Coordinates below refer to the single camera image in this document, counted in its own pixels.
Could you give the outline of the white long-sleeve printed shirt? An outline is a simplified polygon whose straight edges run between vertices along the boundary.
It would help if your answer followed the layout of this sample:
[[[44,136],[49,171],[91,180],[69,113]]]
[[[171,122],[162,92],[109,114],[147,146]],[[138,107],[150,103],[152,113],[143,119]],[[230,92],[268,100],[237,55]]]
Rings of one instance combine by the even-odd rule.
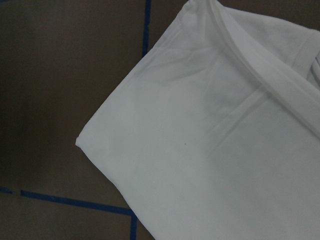
[[[320,237],[320,33],[189,0],[75,144],[157,240]]]

